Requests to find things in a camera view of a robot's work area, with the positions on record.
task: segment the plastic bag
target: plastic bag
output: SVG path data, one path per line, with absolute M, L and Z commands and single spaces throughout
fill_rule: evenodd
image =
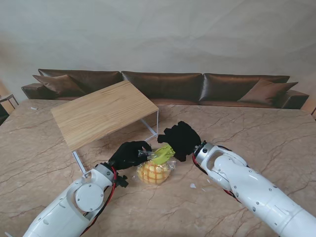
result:
M 152 185 L 163 183 L 176 166 L 176 159 L 172 157 L 174 151 L 170 149 L 169 146 L 164 146 L 155 152 L 139 151 L 138 155 L 147 155 L 149 161 L 137 167 L 138 179 Z

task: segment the marble table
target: marble table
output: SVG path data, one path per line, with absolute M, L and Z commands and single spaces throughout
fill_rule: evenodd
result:
M 50 112 L 63 103 L 66 101 L 24 101 L 0 127 L 1 237 L 4 231 L 22 236 L 33 219 L 81 176 Z M 159 111 L 161 131 L 180 120 L 189 123 L 202 140 L 241 155 L 250 167 L 316 216 L 316 122 L 309 114 L 300 110 L 186 105 L 160 105 Z M 146 120 L 150 126 L 156 124 L 155 115 Z M 149 135 L 141 122 L 135 122 L 78 149 L 78 154 L 89 169 L 108 160 L 121 143 Z M 154 139 L 150 142 L 153 147 L 159 146 Z M 209 182 L 190 159 L 178 162 L 160 186 L 132 179 L 135 168 L 120 174 L 129 177 L 129 186 L 116 189 L 85 237 L 276 236 Z

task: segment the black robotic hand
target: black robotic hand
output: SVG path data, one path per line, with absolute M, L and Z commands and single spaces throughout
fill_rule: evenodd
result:
M 195 146 L 201 144 L 199 135 L 185 122 L 164 130 L 165 135 L 158 136 L 158 142 L 168 143 L 175 151 L 174 157 L 179 161 L 185 161 L 186 155 L 193 153 Z
M 145 141 L 125 142 L 123 143 L 114 155 L 109 160 L 109 165 L 113 166 L 115 170 L 127 169 L 132 166 L 147 161 L 147 156 L 138 156 L 138 151 L 152 151 L 151 146 Z

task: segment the brown leather sofa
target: brown leather sofa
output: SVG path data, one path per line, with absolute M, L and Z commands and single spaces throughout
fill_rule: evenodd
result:
M 87 94 L 128 80 L 156 104 L 240 106 L 300 109 L 308 95 L 289 90 L 273 106 L 238 102 L 260 79 L 286 83 L 289 76 L 224 75 L 211 73 L 136 73 L 39 69 L 42 76 L 69 75 Z M 74 100 L 55 97 L 41 83 L 22 87 L 29 99 Z

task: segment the sofa armrest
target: sofa armrest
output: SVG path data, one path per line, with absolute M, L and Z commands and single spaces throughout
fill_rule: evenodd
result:
M 281 96 L 276 102 L 276 106 L 281 109 L 300 109 L 309 95 L 295 90 L 288 90 L 288 92 Z
M 29 84 L 21 88 L 29 99 L 52 100 L 55 98 L 54 93 L 41 83 Z

